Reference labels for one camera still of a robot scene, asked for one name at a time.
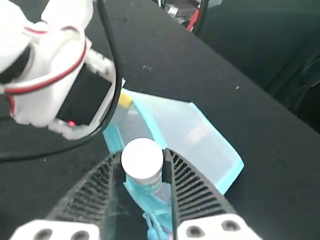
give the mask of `robotic arm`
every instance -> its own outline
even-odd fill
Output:
[[[76,2],[50,0],[43,22],[34,24],[17,5],[0,0],[0,93],[10,115],[68,140],[99,127],[116,90],[114,63],[85,36],[93,1]]]

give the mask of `black cloth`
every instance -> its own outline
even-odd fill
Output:
[[[41,0],[14,2],[19,3],[31,21],[39,20],[46,5]],[[244,170],[226,197],[246,222],[264,240],[318,239],[318,134],[152,1],[108,0],[107,10],[126,87],[195,102],[241,155]],[[96,13],[86,33],[93,48],[108,56],[107,41]],[[60,137],[44,129],[13,122],[0,124],[0,151],[56,148],[63,143]],[[0,239],[8,239],[25,222],[44,218],[106,154],[100,136],[68,153],[1,164]],[[123,229],[118,221],[122,235],[117,240],[145,239],[145,222],[140,211],[130,204],[121,203],[125,214],[119,214],[118,219],[130,221],[131,227]]]

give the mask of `white cap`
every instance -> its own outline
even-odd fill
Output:
[[[137,183],[153,184],[159,178],[164,164],[164,155],[155,141],[137,138],[123,149],[121,164],[125,173]]]

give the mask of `translucent plastic container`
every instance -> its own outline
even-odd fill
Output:
[[[188,159],[224,194],[244,167],[230,143],[194,103],[133,91],[126,117],[110,124],[104,137],[110,152],[136,138],[150,138]]]

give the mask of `black cable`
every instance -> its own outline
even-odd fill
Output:
[[[0,163],[29,161],[37,158],[43,158],[51,155],[61,154],[69,150],[78,148],[88,143],[89,141],[91,141],[97,134],[101,133],[111,121],[111,118],[115,113],[119,96],[121,93],[123,75],[122,75],[121,61],[120,61],[119,53],[116,47],[116,40],[112,31],[112,27],[111,27],[103,0],[97,0],[97,10],[103,25],[106,38],[109,43],[110,51],[111,51],[114,66],[115,66],[115,73],[116,73],[114,95],[111,100],[109,110],[105,115],[105,117],[103,118],[102,122],[88,136],[85,136],[78,140],[71,141],[70,143],[67,144],[67,146],[63,146],[59,149],[52,149],[49,151],[40,151],[40,152],[21,151],[21,152],[11,152],[11,153],[0,153]]]
[[[206,13],[208,10],[209,0],[201,0],[199,16],[193,26],[192,33],[196,36],[200,34],[201,28],[206,20]]]

